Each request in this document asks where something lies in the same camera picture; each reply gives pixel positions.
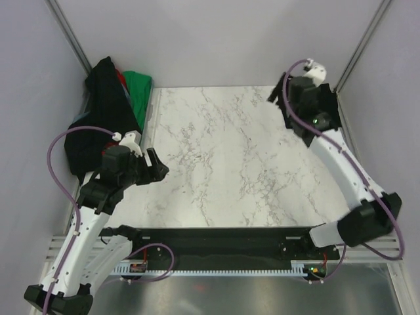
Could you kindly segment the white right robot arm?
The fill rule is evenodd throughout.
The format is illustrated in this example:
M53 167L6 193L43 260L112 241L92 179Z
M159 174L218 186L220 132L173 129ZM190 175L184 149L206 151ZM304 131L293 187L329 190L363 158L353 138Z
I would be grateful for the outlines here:
M330 245L366 246L394 231L402 200L372 180L350 151L329 85L283 74L268 101L282 111L286 128L327 167L348 208L341 218L310 228L300 243L302 254L313 259Z

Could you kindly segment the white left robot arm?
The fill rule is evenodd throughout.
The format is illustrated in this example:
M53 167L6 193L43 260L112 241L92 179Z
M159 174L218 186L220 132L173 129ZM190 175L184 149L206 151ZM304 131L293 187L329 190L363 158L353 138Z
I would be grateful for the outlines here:
M126 189L160 182L168 172L153 148L145 154L127 144L108 148L99 170L79 191L75 219L51 269L41 283L26 288L24 300L43 314L88 314L95 293L114 267L144 251L144 242L134 229L124 226L89 261L97 237Z

